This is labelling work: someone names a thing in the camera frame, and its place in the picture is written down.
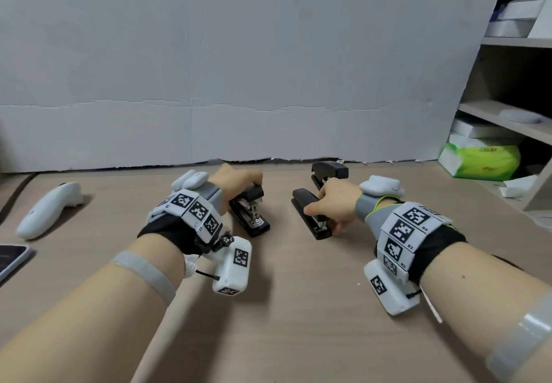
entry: hand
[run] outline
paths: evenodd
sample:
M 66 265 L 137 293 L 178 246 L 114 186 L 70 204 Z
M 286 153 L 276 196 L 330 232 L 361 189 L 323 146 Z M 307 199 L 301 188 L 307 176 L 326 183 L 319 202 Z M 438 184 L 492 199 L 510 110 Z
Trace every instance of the hand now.
M 221 167 L 212 176 L 209 182 L 216 185 L 223 192 L 223 209 L 221 215 L 228 211 L 228 202 L 243 192 L 251 183 L 263 184 L 263 172 L 260 170 L 234 170 L 228 164 Z
M 325 215 L 332 234 L 339 235 L 357 218 L 355 205 L 362 191 L 344 179 L 329 178 L 318 193 L 320 201 L 309 204 L 303 212 L 309 216 Z

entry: white wall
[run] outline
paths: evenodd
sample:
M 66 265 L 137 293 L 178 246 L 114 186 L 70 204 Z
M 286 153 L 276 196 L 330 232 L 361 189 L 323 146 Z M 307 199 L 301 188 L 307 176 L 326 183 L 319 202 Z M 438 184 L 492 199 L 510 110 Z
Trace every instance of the white wall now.
M 0 0 L 4 170 L 432 159 L 495 0 Z

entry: desk surface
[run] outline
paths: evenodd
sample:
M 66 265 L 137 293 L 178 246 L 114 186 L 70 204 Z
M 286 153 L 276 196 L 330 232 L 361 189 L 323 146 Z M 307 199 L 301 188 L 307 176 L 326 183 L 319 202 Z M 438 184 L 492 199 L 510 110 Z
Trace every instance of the desk surface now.
M 341 238 L 314 240 L 290 203 L 293 189 L 316 191 L 309 165 L 262 169 L 260 209 L 272 228 L 252 240 L 247 290 L 221 297 L 207 278 L 186 280 L 133 382 L 494 381 L 446 326 L 436 324 L 425 303 L 400 318 L 385 313 L 363 275 L 375 244 L 364 225 Z M 184 171 L 60 173 L 34 179 L 0 227 L 0 242 L 21 242 L 14 235 L 19 221 L 62 182 L 79 181 L 92 200 L 34 242 L 37 256 L 0 288 L 0 344 L 125 248 Z M 349 166 L 354 182 L 371 174 L 399 178 L 409 200 L 449 216 L 473 245 L 552 282 L 550 233 L 474 182 L 451 178 L 433 162 Z M 0 203 L 21 178 L 0 186 Z M 233 224 L 229 215 L 225 222 Z M 234 230 L 244 236 L 239 226 Z

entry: phone screen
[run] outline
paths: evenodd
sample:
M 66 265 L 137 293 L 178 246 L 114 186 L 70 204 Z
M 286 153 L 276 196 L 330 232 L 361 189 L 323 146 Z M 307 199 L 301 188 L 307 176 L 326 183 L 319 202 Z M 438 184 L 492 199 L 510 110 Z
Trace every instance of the phone screen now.
M 0 273 L 26 251 L 26 247 L 0 245 Z

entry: stapler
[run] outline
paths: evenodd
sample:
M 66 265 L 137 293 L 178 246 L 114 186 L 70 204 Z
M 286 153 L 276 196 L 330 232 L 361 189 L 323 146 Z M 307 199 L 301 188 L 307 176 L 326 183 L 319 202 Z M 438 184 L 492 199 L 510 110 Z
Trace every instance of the stapler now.
M 349 178 L 349 169 L 345 165 L 335 161 L 315 162 L 311 170 L 313 172 L 311 178 L 318 190 L 322 188 L 322 185 L 324 185 L 328 178 Z
M 254 184 L 229 203 L 231 212 L 252 238 L 271 228 L 266 219 L 258 213 L 258 205 L 263 201 L 264 194 L 263 187 Z
M 332 236 L 332 231 L 328 228 L 328 218 L 324 215 L 307 216 L 303 209 L 315 201 L 318 201 L 313 193 L 304 188 L 293 190 L 292 204 L 299 212 L 308 229 L 316 240 L 322 240 Z

